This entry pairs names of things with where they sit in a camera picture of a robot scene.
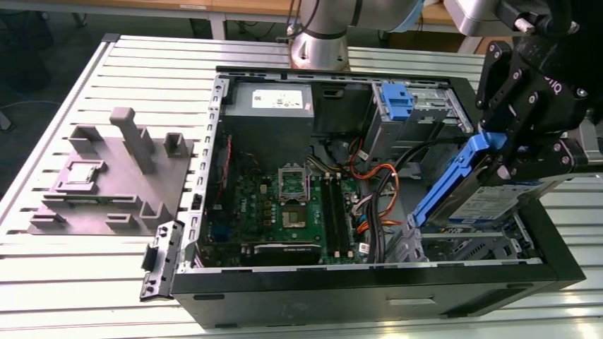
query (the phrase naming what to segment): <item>blue latch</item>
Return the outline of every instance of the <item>blue latch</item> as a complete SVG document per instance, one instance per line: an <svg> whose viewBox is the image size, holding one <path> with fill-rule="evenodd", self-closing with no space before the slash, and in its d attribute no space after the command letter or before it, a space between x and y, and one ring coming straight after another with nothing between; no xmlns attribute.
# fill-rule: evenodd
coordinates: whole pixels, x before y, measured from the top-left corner
<svg viewBox="0 0 603 339"><path fill-rule="evenodd" d="M401 83L384 83L380 86L382 92L380 98L389 110L389 119L404 121L409 118L414 105L412 104L412 96L405 90Z"/></svg>

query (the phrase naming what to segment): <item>screw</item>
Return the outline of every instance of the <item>screw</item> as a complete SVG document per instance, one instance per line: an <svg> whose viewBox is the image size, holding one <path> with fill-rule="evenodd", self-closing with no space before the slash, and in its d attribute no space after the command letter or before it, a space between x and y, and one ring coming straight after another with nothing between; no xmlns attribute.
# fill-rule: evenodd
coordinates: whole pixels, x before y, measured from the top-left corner
<svg viewBox="0 0 603 339"><path fill-rule="evenodd" d="M514 20L514 28L517 28L518 32L525 35L530 35L533 33L533 25L522 18Z"/></svg>

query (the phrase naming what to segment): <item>case latch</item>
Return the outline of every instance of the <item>case latch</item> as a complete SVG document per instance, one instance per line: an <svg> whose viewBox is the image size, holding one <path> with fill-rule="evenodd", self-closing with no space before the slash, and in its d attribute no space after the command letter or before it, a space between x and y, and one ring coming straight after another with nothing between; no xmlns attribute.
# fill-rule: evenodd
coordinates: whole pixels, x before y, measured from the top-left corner
<svg viewBox="0 0 603 339"><path fill-rule="evenodd" d="M183 224L174 220L157 227L154 241L146 246L142 269L146 271L139 291L139 301L173 299L169 292L175 271Z"/></svg>

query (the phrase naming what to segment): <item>wooden table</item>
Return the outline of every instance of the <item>wooden table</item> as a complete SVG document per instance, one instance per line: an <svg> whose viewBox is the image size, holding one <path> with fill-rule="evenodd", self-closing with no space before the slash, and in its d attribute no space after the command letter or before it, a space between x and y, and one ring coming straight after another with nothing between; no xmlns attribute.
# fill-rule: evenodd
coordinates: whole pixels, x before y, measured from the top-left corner
<svg viewBox="0 0 603 339"><path fill-rule="evenodd" d="M226 20L284 23L289 4L290 0L0 0L0 8L5 9L206 19L217 40L226 39ZM85 24L77 15L74 18ZM422 9L421 29L457 32L442 3ZM480 41L468 37L458 52L473 53L476 39Z"/></svg>

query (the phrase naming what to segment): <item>metal slotted table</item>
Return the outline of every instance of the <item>metal slotted table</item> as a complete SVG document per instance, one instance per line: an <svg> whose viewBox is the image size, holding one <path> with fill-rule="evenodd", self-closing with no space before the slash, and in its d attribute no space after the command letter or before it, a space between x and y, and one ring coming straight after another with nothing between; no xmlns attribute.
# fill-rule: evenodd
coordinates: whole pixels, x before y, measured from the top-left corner
<svg viewBox="0 0 603 339"><path fill-rule="evenodd" d="M480 56L349 48L352 71L460 76L477 86ZM272 43L121 36L102 42L0 202L0 336L245 338L600 338L603 323L603 181L564 183L542 199L586 280L476 319L349 323L203 331L174 301L138 302L139 262L149 237L33 236L33 208L71 150L75 124L117 135L113 107L135 110L150 137L178 132L199 150L215 65L288 67L286 47ZM193 158L190 170L199 163ZM182 193L181 206L190 205Z"/></svg>

